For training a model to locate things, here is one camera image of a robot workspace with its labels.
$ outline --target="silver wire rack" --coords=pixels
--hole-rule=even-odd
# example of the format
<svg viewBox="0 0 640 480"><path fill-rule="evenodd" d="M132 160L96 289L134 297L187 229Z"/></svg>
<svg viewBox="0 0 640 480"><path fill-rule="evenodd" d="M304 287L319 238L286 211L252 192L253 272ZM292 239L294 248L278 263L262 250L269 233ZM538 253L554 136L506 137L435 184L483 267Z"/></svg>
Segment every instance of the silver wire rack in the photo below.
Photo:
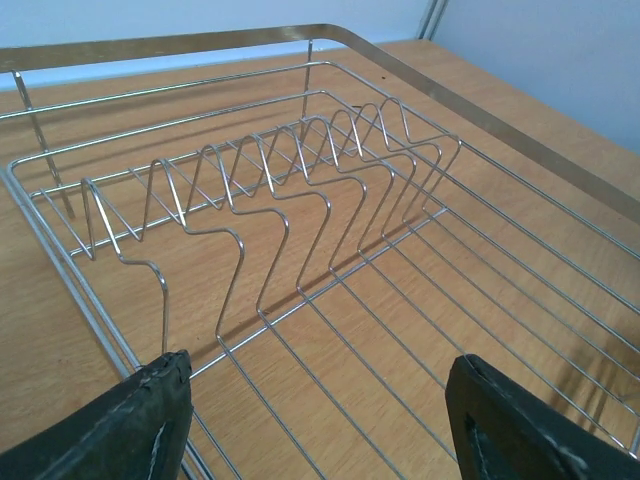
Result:
<svg viewBox="0 0 640 480"><path fill-rule="evenodd" d="M631 264L637 275L632 242L311 52L310 42L296 65L39 108L14 72L26 109L0 116L32 122L42 151L13 161L6 182L120 373L191 352L185 475L458 475L443 388L468 352L635 456L640 308L620 273ZM360 103L314 89L316 71L359 85ZM291 75L302 92L58 147L38 120ZM270 115L289 120L253 129ZM169 132L207 121L232 128L167 149ZM165 142L148 157L126 143L149 134ZM120 143L129 166L87 167ZM613 252L611 271L583 242Z"/></svg>

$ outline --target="metal dish rack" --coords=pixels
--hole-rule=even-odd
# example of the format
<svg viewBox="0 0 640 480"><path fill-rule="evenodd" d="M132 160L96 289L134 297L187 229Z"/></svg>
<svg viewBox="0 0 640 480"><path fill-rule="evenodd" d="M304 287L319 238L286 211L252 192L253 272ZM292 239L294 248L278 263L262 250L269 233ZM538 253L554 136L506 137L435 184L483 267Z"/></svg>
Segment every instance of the metal dish rack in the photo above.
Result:
<svg viewBox="0 0 640 480"><path fill-rule="evenodd" d="M493 202L491 185L474 185L473 165L490 169L496 184L513 192L514 204L525 198L543 205L544 215L566 217L567 224L579 225L575 228L585 237L628 262L637 263L640 255L516 169L348 68L311 56L310 41L308 61L296 65L40 108L33 108L14 72L26 110L0 116L2 122L29 116L33 123L43 151L13 161L3 176L119 372L127 375L169 349L197 350L185 475L456 475L442 388L452 359L479 345L490 345L482 354L498 368L635 456L639 347L624 325L637 323L640 309L571 252L555 247L557 238L520 223L504 202ZM372 101L353 104L313 88L311 79L321 69L359 84ZM293 74L303 79L303 91L58 148L49 148L38 121L49 112L69 115L123 99ZM224 123L234 114L261 118L262 109L292 104L297 114L287 122L262 131L239 127L238 136L180 155L165 158L161 145L157 156L144 161L131 155L129 168L67 183L58 170L58 159L67 154L86 152L90 158L107 144L207 119ZM51 177L45 182L40 176L40 183L27 189L24 178L43 165L56 186L47 186ZM167 233L147 247L156 232ZM201 239L210 239L216 290L210 303L197 301L215 312L199 330L209 332L206 347L194 332L185 333L193 325L174 321L175 305L181 305L174 291L191 293L174 286L161 266L179 256L176 245L184 243L185 255L196 248L191 245L203 248ZM523 243L525 250L517 246ZM538 271L536 257L553 268ZM178 263L190 265L180 258ZM96 279L100 272L116 271L114 259L131 275L144 272L133 285L141 293L124 301L153 302L157 316L125 321L107 311L93 282L104 291L109 281ZM566 277L557 275L558 269ZM111 282L121 278L109 275ZM605 299L606 309L624 311L626 324L612 322L584 295L572 295L576 283L587 285L596 301ZM524 306L534 313L524 313ZM362 338L368 338L366 344ZM310 355L323 349L328 357L318 363ZM336 373L342 369L357 374ZM336 390L335 375L348 377L351 393ZM407 377L410 387L402 382ZM292 413L295 399L281 398L278 383L282 391L296 389L308 424ZM238 415L257 415L232 412L236 401L249 397L251 411L261 416L254 419L255 430L254 420L248 420L242 424L248 430L235 434ZM323 403L312 412L316 407L307 406L316 399ZM378 411L378 424L363 416L367 409ZM385 420L389 412L392 420ZM329 437L321 431L323 419L331 425L327 429L335 428ZM277 435L262 438L274 428ZM332 452L326 442L333 435L353 438L357 445L351 452ZM242 442L248 453L238 453ZM281 450L286 453L276 463L287 467L256 473L246 466L249 457L264 465Z"/></svg>

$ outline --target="white wall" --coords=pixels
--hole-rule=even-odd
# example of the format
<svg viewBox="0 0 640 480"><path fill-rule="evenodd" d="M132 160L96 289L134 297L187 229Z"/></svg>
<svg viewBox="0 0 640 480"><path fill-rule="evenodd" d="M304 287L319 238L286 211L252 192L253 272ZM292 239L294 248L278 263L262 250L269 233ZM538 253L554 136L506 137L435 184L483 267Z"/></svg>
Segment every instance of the white wall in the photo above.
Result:
<svg viewBox="0 0 640 480"><path fill-rule="evenodd" d="M370 41L413 38L428 0L0 0L0 48L305 23L334 23ZM328 48L329 42L317 47ZM149 59L25 74L47 85L306 50L306 44ZM12 87L0 75L0 89Z"/></svg>
<svg viewBox="0 0 640 480"><path fill-rule="evenodd" d="M434 41L640 153L640 1L450 0Z"/></svg>

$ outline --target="wire rack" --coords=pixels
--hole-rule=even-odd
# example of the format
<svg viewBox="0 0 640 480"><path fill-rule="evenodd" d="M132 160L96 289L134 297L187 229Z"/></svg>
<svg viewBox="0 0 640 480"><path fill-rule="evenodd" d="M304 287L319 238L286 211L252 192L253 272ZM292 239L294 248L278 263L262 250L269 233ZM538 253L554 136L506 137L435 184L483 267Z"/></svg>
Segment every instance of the wire rack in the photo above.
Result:
<svg viewBox="0 0 640 480"><path fill-rule="evenodd" d="M640 309L620 272L640 255L309 45L296 65L40 108L14 72L26 110L0 117L32 122L42 152L7 183L116 368L191 352L185 475L454 477L443 388L468 352L635 456ZM371 101L314 89L316 71ZM302 92L55 148L38 120L292 75ZM207 121L213 141L168 147ZM127 153L149 134L152 155ZM94 174L120 144L128 166Z"/></svg>

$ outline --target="metal strip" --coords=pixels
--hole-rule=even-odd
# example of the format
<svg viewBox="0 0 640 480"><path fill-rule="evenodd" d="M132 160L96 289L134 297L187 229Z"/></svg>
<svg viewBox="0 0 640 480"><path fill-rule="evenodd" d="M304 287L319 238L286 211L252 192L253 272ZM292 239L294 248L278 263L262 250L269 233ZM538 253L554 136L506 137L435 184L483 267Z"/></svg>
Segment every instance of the metal strip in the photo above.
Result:
<svg viewBox="0 0 640 480"><path fill-rule="evenodd" d="M449 110L640 225L640 201L353 32L330 24L0 49L0 72L104 63L324 38L352 48Z"/></svg>

